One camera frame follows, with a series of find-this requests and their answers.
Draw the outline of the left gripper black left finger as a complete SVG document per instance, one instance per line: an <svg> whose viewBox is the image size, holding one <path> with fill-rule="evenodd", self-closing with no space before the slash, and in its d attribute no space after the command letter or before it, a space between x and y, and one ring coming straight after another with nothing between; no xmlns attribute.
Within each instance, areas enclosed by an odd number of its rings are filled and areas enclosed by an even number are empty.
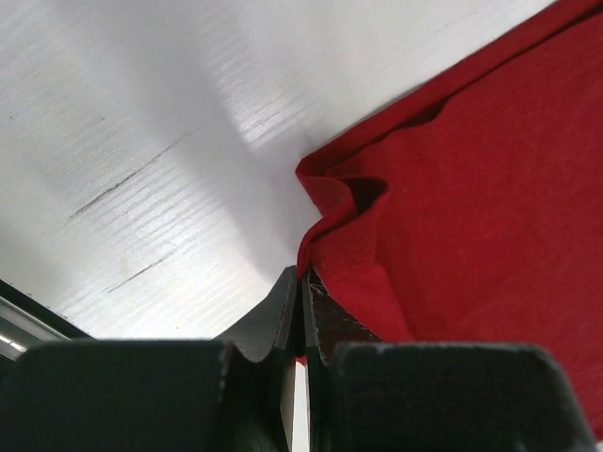
<svg viewBox="0 0 603 452"><path fill-rule="evenodd" d="M5 451L287 451L298 279L212 340L46 342L1 383Z"/></svg>

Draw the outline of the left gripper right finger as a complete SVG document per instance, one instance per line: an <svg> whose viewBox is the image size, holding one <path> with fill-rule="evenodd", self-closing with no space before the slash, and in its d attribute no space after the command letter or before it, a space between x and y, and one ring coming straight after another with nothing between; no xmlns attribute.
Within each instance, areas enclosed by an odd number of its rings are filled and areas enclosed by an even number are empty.
<svg viewBox="0 0 603 452"><path fill-rule="evenodd" d="M565 374L505 343L386 343L301 279L314 451L593 451Z"/></svg>

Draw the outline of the dark red t shirt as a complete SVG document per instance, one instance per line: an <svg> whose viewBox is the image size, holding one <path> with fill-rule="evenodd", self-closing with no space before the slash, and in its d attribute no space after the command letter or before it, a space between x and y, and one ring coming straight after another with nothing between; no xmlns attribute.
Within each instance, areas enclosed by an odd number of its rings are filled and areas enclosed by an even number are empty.
<svg viewBox="0 0 603 452"><path fill-rule="evenodd" d="M602 5L558 1L297 166L298 271L392 342L527 342L602 432Z"/></svg>

